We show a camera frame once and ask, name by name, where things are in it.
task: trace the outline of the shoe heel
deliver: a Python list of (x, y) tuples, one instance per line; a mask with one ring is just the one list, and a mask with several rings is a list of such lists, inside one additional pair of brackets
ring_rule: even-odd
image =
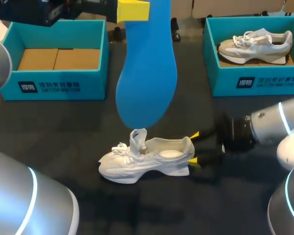
[(170, 175), (170, 176), (187, 176), (187, 175), (190, 175), (190, 171), (188, 169), (188, 163), (171, 165), (171, 166), (159, 169), (159, 171), (164, 173), (165, 175)]
[(284, 65), (286, 64), (286, 56), (285, 55), (264, 55), (262, 58), (263, 61), (267, 63), (276, 64), (276, 65)]

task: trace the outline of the yellow clamp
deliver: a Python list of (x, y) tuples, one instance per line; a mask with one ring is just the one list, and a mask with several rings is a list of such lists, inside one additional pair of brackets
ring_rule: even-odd
[(148, 21), (150, 2), (140, 0), (118, 0), (117, 22)]
[[(195, 138), (195, 137), (197, 137), (197, 136), (199, 136), (199, 131), (198, 131), (196, 134), (192, 135), (192, 136), (191, 136), (191, 139), (192, 139), (192, 138)], [(187, 162), (188, 162), (189, 165), (191, 165), (191, 166), (194, 166), (194, 167), (200, 167), (200, 165), (197, 163), (197, 158), (190, 159), (190, 160), (188, 160)]]

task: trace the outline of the shoe tongue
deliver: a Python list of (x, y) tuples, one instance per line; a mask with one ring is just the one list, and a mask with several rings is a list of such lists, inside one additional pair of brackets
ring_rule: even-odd
[(263, 41), (264, 43), (268, 40), (270, 43), (272, 43), (272, 37), (270, 35), (265, 35), (257, 38), (252, 38), (254, 42), (260, 42)]
[(145, 145), (145, 140), (147, 137), (146, 129), (135, 129), (131, 132), (129, 137), (129, 151), (134, 156), (140, 155), (140, 150)]
[(254, 32), (251, 32), (248, 34), (249, 37), (252, 37), (252, 38), (258, 38), (258, 37), (261, 37), (261, 36), (264, 36), (264, 35), (269, 35), (270, 33), (268, 31), (266, 31), (264, 28), (262, 29), (259, 29), (259, 30), (256, 30)]

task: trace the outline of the insole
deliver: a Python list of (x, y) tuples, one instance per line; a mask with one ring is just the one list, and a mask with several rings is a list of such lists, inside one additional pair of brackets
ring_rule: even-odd
[(182, 155), (183, 153), (177, 150), (164, 150), (159, 153), (160, 156), (168, 159), (174, 159), (178, 158)]
[(166, 111), (176, 87), (171, 39), (171, 0), (148, 0), (149, 21), (126, 22), (127, 54), (116, 104), (126, 126), (152, 126)]

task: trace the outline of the white insole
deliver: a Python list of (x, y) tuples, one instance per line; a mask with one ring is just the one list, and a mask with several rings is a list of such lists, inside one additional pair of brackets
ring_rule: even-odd
[(164, 158), (172, 159), (172, 158), (180, 157), (183, 153), (177, 150), (164, 150), (164, 151), (161, 151), (159, 154), (160, 156)]

